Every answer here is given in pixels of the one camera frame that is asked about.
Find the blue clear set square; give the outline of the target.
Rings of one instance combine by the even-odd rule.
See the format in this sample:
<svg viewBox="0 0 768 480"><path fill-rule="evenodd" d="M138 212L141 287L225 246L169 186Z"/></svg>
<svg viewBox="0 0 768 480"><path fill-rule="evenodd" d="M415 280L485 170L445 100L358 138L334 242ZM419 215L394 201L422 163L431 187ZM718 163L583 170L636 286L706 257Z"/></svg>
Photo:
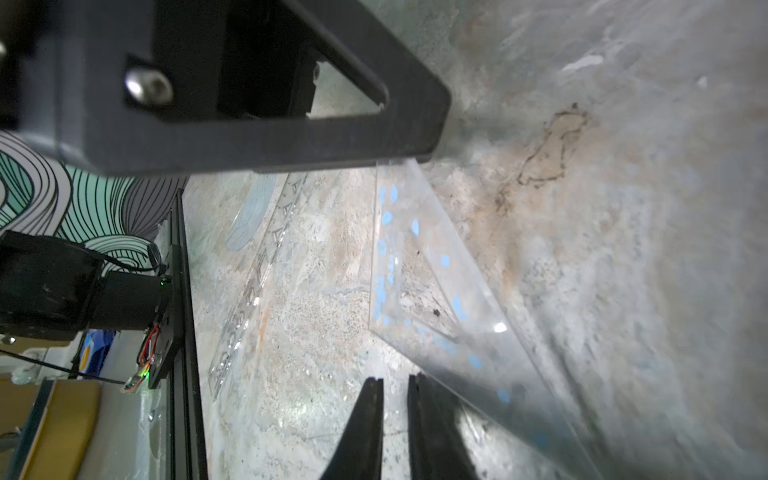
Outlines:
<svg viewBox="0 0 768 480"><path fill-rule="evenodd" d="M376 166L371 273L374 333L567 473L602 478L413 159Z"/></svg>

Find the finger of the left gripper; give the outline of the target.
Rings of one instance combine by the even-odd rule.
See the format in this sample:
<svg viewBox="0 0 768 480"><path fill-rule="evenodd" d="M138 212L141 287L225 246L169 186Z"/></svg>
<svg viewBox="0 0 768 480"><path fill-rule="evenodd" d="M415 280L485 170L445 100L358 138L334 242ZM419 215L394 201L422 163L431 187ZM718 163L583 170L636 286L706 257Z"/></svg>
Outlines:
<svg viewBox="0 0 768 480"><path fill-rule="evenodd" d="M106 175L426 159L447 87L356 1L83 1L77 154Z"/></svg>

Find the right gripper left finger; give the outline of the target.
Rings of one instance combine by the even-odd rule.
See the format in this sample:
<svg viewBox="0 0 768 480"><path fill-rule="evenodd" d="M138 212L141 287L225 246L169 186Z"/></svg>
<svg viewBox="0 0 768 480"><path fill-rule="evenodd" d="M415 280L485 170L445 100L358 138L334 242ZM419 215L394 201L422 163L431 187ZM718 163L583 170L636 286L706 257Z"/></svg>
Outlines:
<svg viewBox="0 0 768 480"><path fill-rule="evenodd" d="M384 382L363 383L337 448L321 479L379 480L382 471Z"/></svg>

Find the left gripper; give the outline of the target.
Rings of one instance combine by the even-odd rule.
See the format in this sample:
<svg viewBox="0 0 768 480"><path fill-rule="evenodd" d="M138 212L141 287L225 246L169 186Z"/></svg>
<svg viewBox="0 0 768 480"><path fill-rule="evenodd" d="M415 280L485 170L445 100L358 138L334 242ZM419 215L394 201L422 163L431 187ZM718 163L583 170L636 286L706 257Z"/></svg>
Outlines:
<svg viewBox="0 0 768 480"><path fill-rule="evenodd" d="M177 174L163 132L180 104L152 40L152 1L4 1L1 125L35 150L105 176Z"/></svg>

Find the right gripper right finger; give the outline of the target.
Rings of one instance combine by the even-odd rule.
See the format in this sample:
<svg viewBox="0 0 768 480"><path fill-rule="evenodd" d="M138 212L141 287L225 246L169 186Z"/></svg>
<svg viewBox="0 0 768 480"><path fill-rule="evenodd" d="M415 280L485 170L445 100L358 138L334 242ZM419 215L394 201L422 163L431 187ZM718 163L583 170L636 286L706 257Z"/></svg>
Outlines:
<svg viewBox="0 0 768 480"><path fill-rule="evenodd" d="M477 479L457 427L460 399L423 373L409 376L408 444L412 479Z"/></svg>

